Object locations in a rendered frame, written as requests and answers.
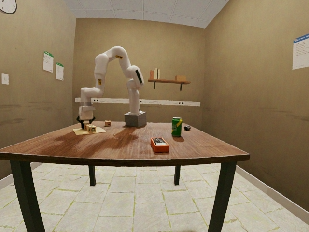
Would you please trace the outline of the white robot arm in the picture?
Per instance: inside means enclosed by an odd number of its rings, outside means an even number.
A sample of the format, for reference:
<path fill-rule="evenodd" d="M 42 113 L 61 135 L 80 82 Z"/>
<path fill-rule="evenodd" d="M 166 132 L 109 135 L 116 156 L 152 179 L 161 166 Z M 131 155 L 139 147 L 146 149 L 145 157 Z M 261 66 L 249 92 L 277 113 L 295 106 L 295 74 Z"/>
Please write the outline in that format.
<path fill-rule="evenodd" d="M 119 58 L 119 63 L 126 78 L 133 78 L 128 80 L 127 89 L 129 94 L 130 115 L 141 114 L 140 111 L 140 98 L 137 89 L 144 87 L 144 80 L 140 69 L 137 66 L 131 66 L 128 59 L 127 52 L 124 48 L 115 46 L 103 54 L 99 54 L 95 58 L 94 77 L 96 80 L 95 88 L 82 88 L 81 89 L 81 106 L 82 110 L 96 110 L 92 106 L 91 98 L 101 98 L 105 88 L 105 75 L 108 67 L 108 62 Z"/>

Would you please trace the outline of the tan square mat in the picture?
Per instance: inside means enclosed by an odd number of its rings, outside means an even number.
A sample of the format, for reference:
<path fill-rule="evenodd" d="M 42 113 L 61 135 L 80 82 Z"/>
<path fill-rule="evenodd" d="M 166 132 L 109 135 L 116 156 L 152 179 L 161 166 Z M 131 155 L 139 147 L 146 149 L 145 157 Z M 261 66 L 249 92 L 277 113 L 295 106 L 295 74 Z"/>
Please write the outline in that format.
<path fill-rule="evenodd" d="M 86 131 L 85 129 L 82 129 L 82 128 L 80 128 L 80 129 L 73 129 L 73 131 L 76 134 L 76 136 L 107 132 L 107 131 L 105 131 L 104 129 L 102 129 L 100 127 L 96 127 L 96 132 L 94 132 L 94 133 L 90 133 L 90 132 L 88 132 L 88 131 Z"/>

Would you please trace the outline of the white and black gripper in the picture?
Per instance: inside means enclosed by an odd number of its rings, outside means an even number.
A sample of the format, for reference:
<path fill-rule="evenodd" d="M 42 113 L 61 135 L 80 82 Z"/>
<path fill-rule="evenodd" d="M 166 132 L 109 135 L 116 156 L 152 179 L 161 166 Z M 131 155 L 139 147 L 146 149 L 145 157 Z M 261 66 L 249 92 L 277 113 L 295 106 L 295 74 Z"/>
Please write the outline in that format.
<path fill-rule="evenodd" d="M 89 123 L 91 124 L 96 118 L 93 116 L 93 110 L 82 111 L 82 107 L 83 106 L 79 106 L 79 116 L 76 118 L 76 120 L 81 123 L 81 128 L 84 129 L 84 120 L 89 119 Z"/>

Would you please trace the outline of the green drink can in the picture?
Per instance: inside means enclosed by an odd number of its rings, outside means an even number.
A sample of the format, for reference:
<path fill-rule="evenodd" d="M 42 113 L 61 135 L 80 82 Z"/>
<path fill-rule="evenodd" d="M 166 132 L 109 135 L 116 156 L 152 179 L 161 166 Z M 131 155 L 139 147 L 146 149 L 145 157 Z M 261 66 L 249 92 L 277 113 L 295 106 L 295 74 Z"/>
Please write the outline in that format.
<path fill-rule="evenodd" d="M 180 117 L 174 117 L 172 120 L 171 135 L 175 137 L 181 136 L 182 133 L 182 120 Z"/>

